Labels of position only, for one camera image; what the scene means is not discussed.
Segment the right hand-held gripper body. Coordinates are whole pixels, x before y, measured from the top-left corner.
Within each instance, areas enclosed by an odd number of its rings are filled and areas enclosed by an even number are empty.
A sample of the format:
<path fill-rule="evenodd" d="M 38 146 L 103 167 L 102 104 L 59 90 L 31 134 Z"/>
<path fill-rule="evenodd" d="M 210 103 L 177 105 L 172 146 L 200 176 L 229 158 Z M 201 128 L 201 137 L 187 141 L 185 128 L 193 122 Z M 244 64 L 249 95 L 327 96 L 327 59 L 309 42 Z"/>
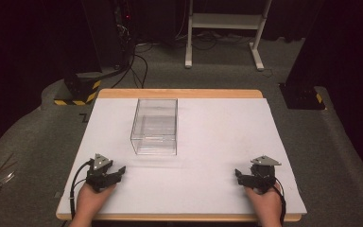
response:
<path fill-rule="evenodd" d="M 276 183 L 275 167 L 281 163 L 262 155 L 251 160 L 251 175 L 248 188 L 254 189 L 260 194 L 266 193 Z"/>

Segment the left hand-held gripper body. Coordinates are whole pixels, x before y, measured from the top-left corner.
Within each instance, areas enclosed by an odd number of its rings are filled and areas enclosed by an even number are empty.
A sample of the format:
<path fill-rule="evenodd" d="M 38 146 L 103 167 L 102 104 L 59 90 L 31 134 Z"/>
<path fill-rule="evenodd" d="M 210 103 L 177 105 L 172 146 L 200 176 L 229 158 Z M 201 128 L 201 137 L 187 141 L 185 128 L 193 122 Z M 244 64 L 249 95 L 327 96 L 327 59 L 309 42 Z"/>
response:
<path fill-rule="evenodd" d="M 96 154 L 93 163 L 87 171 L 86 183 L 90 185 L 95 192 L 109 187 L 112 184 L 106 184 L 107 173 L 113 165 L 113 160 L 106 158 L 101 154 Z"/>

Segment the person's left hand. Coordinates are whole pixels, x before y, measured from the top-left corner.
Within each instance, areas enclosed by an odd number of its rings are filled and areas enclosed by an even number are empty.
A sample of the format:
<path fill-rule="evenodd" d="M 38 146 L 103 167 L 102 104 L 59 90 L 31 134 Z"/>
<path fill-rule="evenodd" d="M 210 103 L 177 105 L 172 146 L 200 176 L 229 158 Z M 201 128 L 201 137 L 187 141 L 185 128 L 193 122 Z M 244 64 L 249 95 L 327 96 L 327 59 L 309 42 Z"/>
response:
<path fill-rule="evenodd" d="M 85 183 L 78 192 L 77 208 L 73 219 L 83 218 L 93 221 L 115 188 L 116 185 L 113 184 L 101 192 L 95 192 L 90 185 Z"/>

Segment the person's right hand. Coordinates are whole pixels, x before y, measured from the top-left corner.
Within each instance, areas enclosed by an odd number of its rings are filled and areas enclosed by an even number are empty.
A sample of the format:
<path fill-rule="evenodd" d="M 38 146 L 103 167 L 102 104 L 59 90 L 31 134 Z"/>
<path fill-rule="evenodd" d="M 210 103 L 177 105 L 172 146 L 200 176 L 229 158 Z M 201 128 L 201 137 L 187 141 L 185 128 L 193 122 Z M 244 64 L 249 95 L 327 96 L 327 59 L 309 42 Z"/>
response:
<path fill-rule="evenodd" d="M 280 186 L 275 184 L 265 194 L 257 194 L 252 188 L 245 188 L 253 209 L 262 227 L 282 227 L 282 201 L 279 196 Z"/>

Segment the white table sheet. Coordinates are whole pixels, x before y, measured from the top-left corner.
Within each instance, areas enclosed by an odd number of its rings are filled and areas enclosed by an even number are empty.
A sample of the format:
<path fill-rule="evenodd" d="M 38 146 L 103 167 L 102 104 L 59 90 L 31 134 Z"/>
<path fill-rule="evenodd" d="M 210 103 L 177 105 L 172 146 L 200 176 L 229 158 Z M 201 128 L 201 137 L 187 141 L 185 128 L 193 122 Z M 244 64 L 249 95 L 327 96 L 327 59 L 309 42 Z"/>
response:
<path fill-rule="evenodd" d="M 138 155 L 130 141 L 137 101 L 96 101 L 69 178 L 81 180 L 82 164 L 100 153 L 113 170 L 126 169 L 100 212 L 121 219 L 144 215 L 248 215 L 252 211 L 234 173 L 247 174 L 262 155 L 279 161 L 276 176 L 285 189 L 286 211 L 306 208 L 263 98 L 181 98 L 178 101 L 177 152 Z"/>

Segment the clear plastic box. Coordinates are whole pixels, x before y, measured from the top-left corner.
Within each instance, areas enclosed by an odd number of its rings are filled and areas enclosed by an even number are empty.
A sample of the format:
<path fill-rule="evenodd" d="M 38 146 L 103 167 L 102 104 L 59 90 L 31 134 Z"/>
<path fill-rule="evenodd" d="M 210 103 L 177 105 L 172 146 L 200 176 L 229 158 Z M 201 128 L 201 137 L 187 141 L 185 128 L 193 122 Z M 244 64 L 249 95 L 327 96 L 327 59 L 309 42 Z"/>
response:
<path fill-rule="evenodd" d="M 178 100 L 139 98 L 130 141 L 137 155 L 176 155 Z"/>

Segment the black yellow striped stand base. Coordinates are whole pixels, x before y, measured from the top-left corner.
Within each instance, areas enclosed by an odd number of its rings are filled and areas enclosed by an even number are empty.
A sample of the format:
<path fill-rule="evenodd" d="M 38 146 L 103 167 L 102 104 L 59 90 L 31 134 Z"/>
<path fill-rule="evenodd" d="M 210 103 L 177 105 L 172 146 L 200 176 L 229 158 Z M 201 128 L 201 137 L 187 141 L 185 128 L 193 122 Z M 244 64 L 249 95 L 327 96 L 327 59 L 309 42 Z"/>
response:
<path fill-rule="evenodd" d="M 101 83 L 100 76 L 98 72 L 66 75 L 54 97 L 54 103 L 59 106 L 91 104 Z"/>

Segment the black equipment tower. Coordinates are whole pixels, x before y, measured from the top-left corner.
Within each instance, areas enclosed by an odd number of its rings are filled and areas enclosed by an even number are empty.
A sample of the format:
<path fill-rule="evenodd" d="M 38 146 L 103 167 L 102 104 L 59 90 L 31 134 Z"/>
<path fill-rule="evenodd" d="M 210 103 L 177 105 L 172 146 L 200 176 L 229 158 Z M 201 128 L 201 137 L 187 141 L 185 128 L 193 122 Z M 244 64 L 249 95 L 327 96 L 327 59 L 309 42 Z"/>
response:
<path fill-rule="evenodd" d="M 130 0 L 82 0 L 101 68 L 128 65 L 132 42 Z"/>

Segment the white metal stand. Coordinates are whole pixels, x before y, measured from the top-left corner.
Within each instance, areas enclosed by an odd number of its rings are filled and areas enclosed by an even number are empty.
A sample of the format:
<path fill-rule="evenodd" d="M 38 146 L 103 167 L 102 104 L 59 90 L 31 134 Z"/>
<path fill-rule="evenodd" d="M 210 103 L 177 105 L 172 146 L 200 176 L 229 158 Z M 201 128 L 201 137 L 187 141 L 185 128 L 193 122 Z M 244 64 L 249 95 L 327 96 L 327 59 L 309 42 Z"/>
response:
<path fill-rule="evenodd" d="M 196 13 L 193 10 L 194 0 L 189 0 L 187 43 L 185 48 L 184 66 L 186 68 L 191 68 L 193 65 L 192 37 L 193 37 L 194 28 L 240 29 L 240 30 L 256 31 L 254 41 L 252 43 L 249 43 L 249 48 L 256 69 L 258 71 L 264 71 L 265 66 L 261 60 L 258 51 L 258 45 L 260 43 L 264 31 L 271 3 L 272 0 L 265 0 L 264 9 L 261 14 L 245 15 L 245 14 L 222 14 L 222 13 Z"/>

